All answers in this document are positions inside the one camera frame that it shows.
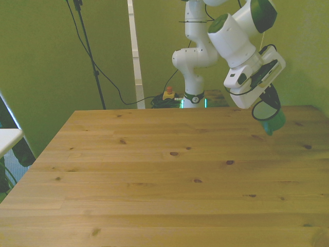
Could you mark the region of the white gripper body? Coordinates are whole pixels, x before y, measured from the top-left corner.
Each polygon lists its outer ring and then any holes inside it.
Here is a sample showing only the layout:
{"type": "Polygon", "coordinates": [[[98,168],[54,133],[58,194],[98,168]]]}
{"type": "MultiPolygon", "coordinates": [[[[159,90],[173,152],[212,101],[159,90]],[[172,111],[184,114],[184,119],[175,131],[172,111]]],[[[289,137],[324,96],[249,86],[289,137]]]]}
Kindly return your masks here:
{"type": "Polygon", "coordinates": [[[270,86],[272,64],[265,64],[253,73],[249,65],[238,69],[230,69],[224,81],[235,104],[241,109],[249,108],[259,96],[270,86]]]}

